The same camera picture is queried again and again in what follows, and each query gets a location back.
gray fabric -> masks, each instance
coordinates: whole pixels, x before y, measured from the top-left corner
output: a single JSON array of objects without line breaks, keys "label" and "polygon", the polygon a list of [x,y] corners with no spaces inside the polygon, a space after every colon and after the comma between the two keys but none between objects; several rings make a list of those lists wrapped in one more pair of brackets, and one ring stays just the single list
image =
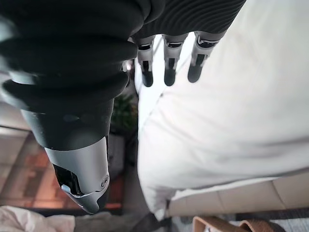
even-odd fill
[{"label": "gray fabric", "polygon": [[76,217],[74,232],[129,232],[138,222],[132,216],[113,216],[103,212]]}]

white cloth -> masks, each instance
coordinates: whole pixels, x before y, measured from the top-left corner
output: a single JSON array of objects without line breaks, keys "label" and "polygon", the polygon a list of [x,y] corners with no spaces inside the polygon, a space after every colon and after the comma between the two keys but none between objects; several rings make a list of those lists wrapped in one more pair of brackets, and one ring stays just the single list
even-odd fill
[{"label": "white cloth", "polygon": [[44,217],[26,209],[0,207],[0,232],[73,232],[74,216]]},{"label": "white cloth", "polygon": [[189,62],[180,70],[139,135],[152,212],[178,189],[309,167],[308,12],[309,1],[249,0],[200,80],[187,81]]}]

beige couch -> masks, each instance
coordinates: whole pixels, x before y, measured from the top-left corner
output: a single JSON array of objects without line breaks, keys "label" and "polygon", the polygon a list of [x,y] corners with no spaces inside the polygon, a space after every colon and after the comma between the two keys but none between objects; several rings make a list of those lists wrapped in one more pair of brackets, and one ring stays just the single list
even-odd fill
[{"label": "beige couch", "polygon": [[309,207],[309,172],[172,201],[168,216],[216,215]]}]

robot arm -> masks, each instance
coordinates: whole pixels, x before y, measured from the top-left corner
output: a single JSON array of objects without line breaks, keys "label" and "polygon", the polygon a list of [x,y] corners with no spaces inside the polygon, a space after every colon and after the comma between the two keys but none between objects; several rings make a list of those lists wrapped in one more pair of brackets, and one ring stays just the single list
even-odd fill
[{"label": "robot arm", "polygon": [[[21,109],[61,188],[89,213],[104,205],[113,100],[138,55],[151,86],[152,44],[164,34],[165,83],[175,81],[183,41],[196,31],[189,81],[245,0],[0,0],[3,98]],[[128,42],[132,37],[136,43]]]}]

